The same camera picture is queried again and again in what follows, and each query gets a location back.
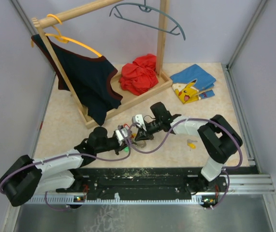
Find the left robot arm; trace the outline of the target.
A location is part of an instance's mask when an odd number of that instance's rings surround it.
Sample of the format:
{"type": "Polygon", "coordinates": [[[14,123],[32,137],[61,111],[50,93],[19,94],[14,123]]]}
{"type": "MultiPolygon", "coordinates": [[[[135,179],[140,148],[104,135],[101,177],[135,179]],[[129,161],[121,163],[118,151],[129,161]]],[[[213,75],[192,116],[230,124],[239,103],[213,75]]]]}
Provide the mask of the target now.
{"type": "Polygon", "coordinates": [[[96,127],[89,137],[73,149],[45,159],[20,156],[0,178],[0,193],[13,207],[21,206],[39,192],[57,189],[83,188],[84,182],[76,172],[95,160],[103,160],[99,153],[114,151],[115,154],[128,145],[130,130],[120,126],[112,137],[104,127],[96,127]]]}

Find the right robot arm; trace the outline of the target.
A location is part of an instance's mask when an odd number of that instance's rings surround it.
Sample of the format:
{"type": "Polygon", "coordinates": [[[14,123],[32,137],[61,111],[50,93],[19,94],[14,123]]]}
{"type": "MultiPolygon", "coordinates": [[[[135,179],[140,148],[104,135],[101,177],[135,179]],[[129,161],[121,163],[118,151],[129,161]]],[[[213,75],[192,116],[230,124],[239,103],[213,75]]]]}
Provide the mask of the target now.
{"type": "Polygon", "coordinates": [[[237,169],[243,162],[241,146],[243,141],[239,134],[221,115],[211,119],[191,118],[181,114],[172,115],[162,102],[150,107],[154,119],[146,122],[139,114],[132,117],[132,123],[137,127],[135,141],[154,139],[154,134],[164,131],[169,134],[185,134],[200,137],[209,155],[206,164],[201,169],[199,186],[204,191],[210,191],[216,186],[216,178],[226,168],[227,160],[235,153],[239,153],[239,162],[230,169],[237,169]]]}

